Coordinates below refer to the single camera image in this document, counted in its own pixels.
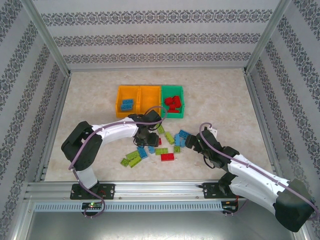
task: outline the patterned wallpaper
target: patterned wallpaper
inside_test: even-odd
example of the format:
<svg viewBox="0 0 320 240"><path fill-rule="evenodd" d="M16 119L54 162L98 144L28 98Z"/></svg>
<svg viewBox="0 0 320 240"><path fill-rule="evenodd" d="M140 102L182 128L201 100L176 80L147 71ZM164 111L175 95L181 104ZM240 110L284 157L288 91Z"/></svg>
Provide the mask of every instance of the patterned wallpaper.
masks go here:
<svg viewBox="0 0 320 240"><path fill-rule="evenodd" d="M250 73L283 175L320 203L320 2L293 0ZM320 239L320 222L307 223Z"/></svg>
<svg viewBox="0 0 320 240"><path fill-rule="evenodd" d="M85 70L244 67L279 0L34 3L69 68Z"/></svg>
<svg viewBox="0 0 320 240"><path fill-rule="evenodd" d="M0 3L0 240L33 182L65 76L19 0Z"/></svg>

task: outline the table surface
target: table surface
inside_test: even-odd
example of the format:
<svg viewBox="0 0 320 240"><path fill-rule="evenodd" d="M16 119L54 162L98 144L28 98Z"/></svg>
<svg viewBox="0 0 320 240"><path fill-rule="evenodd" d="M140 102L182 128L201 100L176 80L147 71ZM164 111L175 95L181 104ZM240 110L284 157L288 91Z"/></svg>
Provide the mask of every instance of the table surface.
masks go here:
<svg viewBox="0 0 320 240"><path fill-rule="evenodd" d="M45 181L75 181L68 171L70 162L61 145L78 123L91 125L118 121L115 104L120 85L181 85L184 90L184 118L167 118L163 122L172 136L183 129L199 132L203 122L217 128L217 140L230 146L267 171L271 165L259 129L254 108L241 69L173 69L76 72L72 74L59 122ZM173 153L173 146L160 135L162 148ZM161 162L149 154L134 168L120 162L137 147L132 138L123 138L103 146L93 163L100 181L153 181L219 179L221 169L207 167L200 154L181 148L174 161Z"/></svg>

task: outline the orange bin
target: orange bin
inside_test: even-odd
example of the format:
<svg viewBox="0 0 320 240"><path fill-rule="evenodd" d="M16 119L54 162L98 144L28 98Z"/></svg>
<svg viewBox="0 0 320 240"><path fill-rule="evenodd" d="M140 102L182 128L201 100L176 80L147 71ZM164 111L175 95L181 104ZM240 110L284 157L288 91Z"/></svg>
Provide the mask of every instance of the orange bin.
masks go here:
<svg viewBox="0 0 320 240"><path fill-rule="evenodd" d="M125 118L129 114L137 114L140 109L140 94L139 86L119 86L118 94L115 103L115 115L117 118ZM133 107L130 111L121 111L122 100L133 99Z"/></svg>
<svg viewBox="0 0 320 240"><path fill-rule="evenodd" d="M121 111L122 100L125 99L133 99L132 110ZM161 106L161 86L119 86L115 103L117 118L125 118L129 114L144 114L153 106ZM160 108L154 110L159 115L161 114Z"/></svg>

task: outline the robotic arm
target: robotic arm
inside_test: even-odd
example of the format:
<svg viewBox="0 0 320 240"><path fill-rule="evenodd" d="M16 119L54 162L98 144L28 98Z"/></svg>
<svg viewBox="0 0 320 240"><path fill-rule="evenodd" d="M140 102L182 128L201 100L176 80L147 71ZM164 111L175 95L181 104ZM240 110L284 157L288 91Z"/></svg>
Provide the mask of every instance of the robotic arm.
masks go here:
<svg viewBox="0 0 320 240"><path fill-rule="evenodd" d="M222 147L212 134L212 128L205 127L196 136L189 135L185 146L201 153L214 167L226 171L218 182L221 192L225 195L233 193L259 204L274 214L288 230L298 232L315 211L298 196L302 196L313 205L311 196L301 181L289 181L271 174L250 162L232 147Z"/></svg>
<svg viewBox="0 0 320 240"><path fill-rule="evenodd" d="M75 171L80 185L99 197L99 181L92 169L99 148L127 137L133 137L138 146L157 147L159 136L149 131L154 131L156 124L161 122L161 117L154 110L145 115L131 114L105 125L89 125L83 121L65 140L61 149L71 162L69 169ZM289 181L263 170L232 147L222 147L213 135L212 128L201 130L201 127L199 134L187 137L185 145L202 154L214 167L226 171L218 181L223 194L242 196L261 205L292 232L297 232L315 210L316 218L319 217L302 182L297 179Z"/></svg>

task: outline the black mounting bracket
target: black mounting bracket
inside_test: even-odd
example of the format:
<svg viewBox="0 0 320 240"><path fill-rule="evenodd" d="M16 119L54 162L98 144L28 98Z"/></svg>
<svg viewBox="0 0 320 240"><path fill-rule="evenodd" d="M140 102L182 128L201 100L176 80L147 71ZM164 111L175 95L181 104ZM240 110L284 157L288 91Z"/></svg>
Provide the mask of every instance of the black mounting bracket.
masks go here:
<svg viewBox="0 0 320 240"><path fill-rule="evenodd" d="M92 188L90 188L90 191L102 197L104 200L113 200L115 196L115 187L116 185L111 183L98 183ZM71 200L95 200L98 198L88 193L86 190L84 190L80 186L80 184L76 183L72 185L70 199Z"/></svg>

